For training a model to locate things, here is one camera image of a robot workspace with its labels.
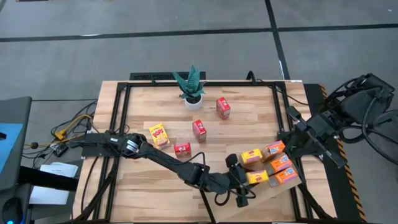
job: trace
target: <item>red box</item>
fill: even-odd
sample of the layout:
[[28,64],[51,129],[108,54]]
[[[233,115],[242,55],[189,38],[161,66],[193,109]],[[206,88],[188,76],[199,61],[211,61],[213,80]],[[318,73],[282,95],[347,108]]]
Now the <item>red box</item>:
[[177,157],[189,157],[191,156],[191,144],[175,144],[174,145],[174,152]]
[[206,140],[206,129],[200,120],[194,121],[192,123],[192,130],[198,142]]
[[225,119],[229,117],[229,114],[231,112],[231,107],[229,106],[225,98],[221,97],[216,101],[216,110],[220,118]]

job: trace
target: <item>wooden table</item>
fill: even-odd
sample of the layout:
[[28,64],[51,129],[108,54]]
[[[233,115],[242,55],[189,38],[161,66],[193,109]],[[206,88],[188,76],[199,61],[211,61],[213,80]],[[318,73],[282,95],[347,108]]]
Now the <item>wooden table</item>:
[[[102,84],[94,118],[94,126],[100,132],[109,128],[117,83],[105,81]],[[286,81],[285,84],[288,95],[307,102],[302,82]],[[205,92],[203,107],[199,111],[188,111],[182,99],[178,97],[180,90],[177,87],[131,88],[126,120],[126,124],[130,127],[129,132],[145,134],[149,142],[153,143],[149,127],[163,123],[172,144],[190,142],[192,154],[205,152],[206,163],[211,167],[211,172],[225,169],[224,160],[228,154],[264,147],[265,144],[275,140],[279,129],[270,88],[265,86],[205,87]],[[231,105],[231,116],[226,120],[220,120],[215,113],[215,101],[221,96],[225,97]],[[279,101],[285,127],[287,127],[281,94],[279,94]],[[308,106],[300,105],[292,100],[289,103],[302,113],[304,119],[310,117]],[[120,121],[122,105],[122,103],[119,105],[117,122]],[[201,119],[208,130],[206,144],[198,144],[192,134],[192,121],[196,119]],[[164,151],[174,156],[173,147]],[[93,161],[93,158],[87,158],[83,163],[73,205],[75,217],[80,214],[82,192]],[[198,157],[195,161],[201,162],[201,158]],[[302,163],[309,191],[325,211],[335,217],[335,208],[323,164],[312,156],[303,157]],[[102,158],[99,158],[88,181],[84,206],[87,206],[98,189],[101,166]],[[304,217],[305,209],[299,189],[297,193],[301,214]],[[107,198],[108,193],[105,192],[101,203],[100,218],[104,217]],[[223,221],[272,222],[294,219],[290,193],[285,191],[260,203],[248,212],[233,215]],[[173,172],[147,159],[121,159],[111,222],[208,221],[210,219],[199,191],[185,185]]]

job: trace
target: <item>potted plant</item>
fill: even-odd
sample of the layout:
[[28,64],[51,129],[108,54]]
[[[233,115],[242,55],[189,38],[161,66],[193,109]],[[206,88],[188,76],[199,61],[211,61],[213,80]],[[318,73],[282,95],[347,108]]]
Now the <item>potted plant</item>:
[[178,86],[183,92],[179,97],[185,101],[185,107],[189,110],[199,110],[203,104],[202,94],[204,82],[200,82],[200,70],[196,70],[192,65],[188,74],[188,80],[184,80],[177,72],[173,72]]

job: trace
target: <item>snack box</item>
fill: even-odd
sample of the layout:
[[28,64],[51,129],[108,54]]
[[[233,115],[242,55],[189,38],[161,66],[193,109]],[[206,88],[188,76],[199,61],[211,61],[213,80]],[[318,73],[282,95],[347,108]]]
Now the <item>snack box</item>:
[[150,127],[149,131],[157,149],[164,149],[170,146],[170,139],[167,136],[166,130],[164,129],[162,123]]
[[260,161],[262,158],[262,154],[260,149],[253,149],[247,152],[241,153],[241,158],[243,165],[250,164],[252,162]]
[[206,141],[206,129],[200,120],[192,123],[192,131],[198,142]]
[[292,166],[292,161],[287,157],[286,154],[282,153],[278,155],[275,159],[270,161],[265,165],[268,175],[276,174],[290,166]]
[[285,149],[285,144],[282,141],[276,141],[266,146],[266,148],[261,151],[262,161],[265,162],[275,158],[275,155],[283,152],[284,149]]
[[298,177],[296,170],[293,167],[289,167],[286,170],[280,171],[279,173],[269,177],[269,185],[271,187],[276,187],[282,185],[289,180]]
[[248,179],[249,184],[256,184],[265,182],[268,180],[267,171],[254,171],[254,172],[247,172],[246,178]]
[[175,144],[174,145],[174,152],[177,158],[180,157],[190,157],[191,156],[191,144]]
[[231,107],[224,97],[216,100],[216,111],[221,119],[226,119],[227,117],[229,117]]

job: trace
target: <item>gray floor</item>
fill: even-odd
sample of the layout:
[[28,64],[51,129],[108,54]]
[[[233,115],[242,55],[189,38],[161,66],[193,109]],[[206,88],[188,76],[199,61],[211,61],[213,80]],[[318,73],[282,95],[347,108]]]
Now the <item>gray floor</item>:
[[[398,23],[395,0],[272,0],[272,6],[279,27]],[[0,12],[0,37],[258,27],[270,27],[260,0],[8,0]],[[398,87],[398,29],[284,32],[280,39],[291,79],[323,83],[331,91],[373,72]],[[103,80],[186,70],[193,63],[209,79],[244,78],[248,70],[258,78],[282,78],[271,33],[0,43],[0,99],[96,98]],[[87,103],[33,102],[26,142],[50,141],[50,128]],[[398,159],[396,146],[376,141]],[[363,142],[345,151],[368,221],[396,223],[397,167]],[[80,150],[72,149],[61,161],[79,158]]]

